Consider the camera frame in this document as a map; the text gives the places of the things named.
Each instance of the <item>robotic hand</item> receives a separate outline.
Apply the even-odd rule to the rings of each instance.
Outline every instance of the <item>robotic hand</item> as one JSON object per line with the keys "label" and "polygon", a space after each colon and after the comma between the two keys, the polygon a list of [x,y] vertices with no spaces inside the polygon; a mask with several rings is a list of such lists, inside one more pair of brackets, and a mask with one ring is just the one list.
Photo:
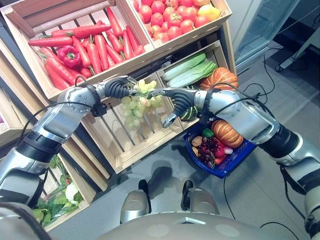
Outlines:
{"label": "robotic hand", "polygon": [[233,91],[214,88],[209,91],[161,88],[149,93],[147,97],[150,99],[157,95],[170,97],[174,104],[173,113],[163,123],[164,128],[189,107],[198,106],[203,109],[205,115],[214,114],[226,120],[245,139],[266,151],[280,165],[281,172],[291,187],[305,195],[306,231],[311,237],[320,232],[318,149],[260,108],[240,101],[239,95]]}

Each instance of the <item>pumpkin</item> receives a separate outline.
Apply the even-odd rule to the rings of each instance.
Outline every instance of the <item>pumpkin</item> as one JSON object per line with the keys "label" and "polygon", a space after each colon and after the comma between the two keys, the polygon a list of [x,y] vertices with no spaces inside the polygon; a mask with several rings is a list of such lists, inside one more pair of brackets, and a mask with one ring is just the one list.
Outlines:
{"label": "pumpkin", "polygon": [[[237,76],[224,67],[216,68],[210,76],[200,83],[200,88],[203,90],[209,90],[211,86],[216,83],[228,83],[236,88],[239,86]],[[234,90],[226,84],[217,85],[215,88],[221,90]]]}
{"label": "pumpkin", "polygon": [[229,148],[235,149],[239,147],[244,140],[225,120],[221,119],[213,122],[211,128],[214,136]]}

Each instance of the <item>plastic basket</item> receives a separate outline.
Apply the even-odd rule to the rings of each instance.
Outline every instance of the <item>plastic basket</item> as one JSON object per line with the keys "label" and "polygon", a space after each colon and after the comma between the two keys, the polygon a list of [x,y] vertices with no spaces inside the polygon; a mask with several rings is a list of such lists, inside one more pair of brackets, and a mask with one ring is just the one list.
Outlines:
{"label": "plastic basket", "polygon": [[194,151],[192,150],[192,145],[191,145],[191,140],[196,136],[201,136],[202,130],[206,127],[207,126],[203,126],[202,124],[199,124],[199,123],[196,124],[194,127],[192,127],[183,136],[185,145],[192,161],[199,168],[222,179],[226,175],[229,175],[240,163],[242,163],[243,160],[245,160],[246,157],[256,148],[256,146],[251,142],[247,141],[246,139],[244,139],[241,146],[235,149],[232,154],[227,156],[221,164],[216,165],[213,169],[211,169],[210,167],[206,166],[197,158]]}

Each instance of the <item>tiled floor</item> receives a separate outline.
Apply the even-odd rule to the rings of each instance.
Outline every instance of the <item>tiled floor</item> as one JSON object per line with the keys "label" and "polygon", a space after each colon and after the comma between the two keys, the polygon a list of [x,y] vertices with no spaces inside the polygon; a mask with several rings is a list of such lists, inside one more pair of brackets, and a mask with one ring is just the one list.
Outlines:
{"label": "tiled floor", "polygon": [[[288,69],[277,73],[274,67],[290,53],[266,54],[267,69],[274,78],[275,90],[269,95],[267,106],[288,128],[301,133],[320,148],[319,64],[309,62],[305,71]],[[249,83],[260,83],[266,90],[272,84],[260,59],[252,68],[239,76],[242,89]],[[256,93],[252,87],[248,93]],[[128,171],[114,176],[112,186],[86,210],[61,224],[50,234],[58,240],[93,240],[119,225],[123,200],[138,187],[141,179],[149,183],[152,212],[180,210],[183,183],[191,179],[196,186],[208,190],[214,197],[221,215],[232,217],[223,194],[223,179],[196,170],[190,161],[183,138],[168,142],[153,154],[136,163]],[[226,194],[237,220],[254,226],[277,221],[288,226],[300,240],[309,239],[304,222],[287,202],[279,167],[261,149],[257,148],[226,179]],[[292,201],[304,213],[304,197],[289,187]],[[279,225],[267,225],[287,239],[295,239]]]}

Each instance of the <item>red tomato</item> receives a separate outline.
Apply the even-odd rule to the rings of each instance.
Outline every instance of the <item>red tomato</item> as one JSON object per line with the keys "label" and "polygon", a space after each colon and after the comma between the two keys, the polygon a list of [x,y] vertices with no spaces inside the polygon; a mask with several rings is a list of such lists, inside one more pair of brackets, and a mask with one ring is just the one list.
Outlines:
{"label": "red tomato", "polygon": [[141,19],[141,21],[142,21],[143,23],[145,23],[145,18],[144,18],[144,16],[142,16],[142,14],[141,14],[140,12],[138,12],[138,15],[139,15],[139,18]]}
{"label": "red tomato", "polygon": [[170,14],[174,14],[176,10],[172,6],[168,6],[163,12],[163,20],[167,22],[169,20]]}
{"label": "red tomato", "polygon": [[155,35],[156,40],[160,39],[162,43],[166,43],[169,41],[168,34],[166,32],[160,32],[157,35]]}
{"label": "red tomato", "polygon": [[187,7],[181,15],[182,20],[190,19],[192,22],[195,21],[196,16],[197,16],[197,13],[192,7]]}
{"label": "red tomato", "polygon": [[181,28],[182,34],[190,32],[193,29],[195,29],[194,22],[191,21],[190,19],[183,20],[181,22],[180,28]]}
{"label": "red tomato", "polygon": [[186,6],[179,6],[178,9],[176,10],[176,14],[181,16],[186,8],[187,8]]}
{"label": "red tomato", "polygon": [[173,7],[174,10],[177,10],[179,7],[178,0],[165,0],[165,6],[166,7]]}
{"label": "red tomato", "polygon": [[168,28],[172,26],[180,27],[181,22],[182,22],[182,17],[176,13],[173,13],[169,17]]}
{"label": "red tomato", "polygon": [[149,7],[148,5],[142,5],[139,8],[139,13],[142,14],[145,23],[150,22],[151,16],[153,14],[151,7]]}
{"label": "red tomato", "polygon": [[165,21],[165,22],[162,24],[161,28],[162,28],[162,32],[164,32],[164,33],[168,32],[168,22]]}
{"label": "red tomato", "polygon": [[182,35],[182,31],[181,31],[180,27],[172,26],[168,29],[167,34],[168,34],[169,40],[171,40],[171,39],[174,39],[174,38]]}
{"label": "red tomato", "polygon": [[152,30],[152,37],[154,38],[158,33],[162,33],[162,28],[158,25],[154,25],[151,27]]}
{"label": "red tomato", "polygon": [[194,4],[193,0],[181,0],[181,5],[186,6],[187,8],[191,7],[193,4]]}
{"label": "red tomato", "polygon": [[146,30],[148,31],[150,37],[152,37],[152,28],[151,28],[151,24],[148,23],[148,24],[144,24]]}
{"label": "red tomato", "polygon": [[197,16],[194,20],[194,26],[196,28],[201,27],[202,25],[205,25],[209,23],[209,19],[206,16]]}
{"label": "red tomato", "polygon": [[137,0],[132,0],[131,3],[133,5],[134,9],[138,12],[139,11],[139,3],[138,3],[138,1]]}
{"label": "red tomato", "polygon": [[148,5],[150,7],[153,1],[154,0],[141,0],[141,5]]}
{"label": "red tomato", "polygon": [[151,26],[154,26],[154,25],[162,26],[162,24],[164,23],[164,17],[160,12],[156,12],[151,16],[150,23],[151,23]]}
{"label": "red tomato", "polygon": [[165,10],[165,5],[162,1],[159,0],[155,0],[152,4],[151,4],[151,10],[153,13],[164,13]]}

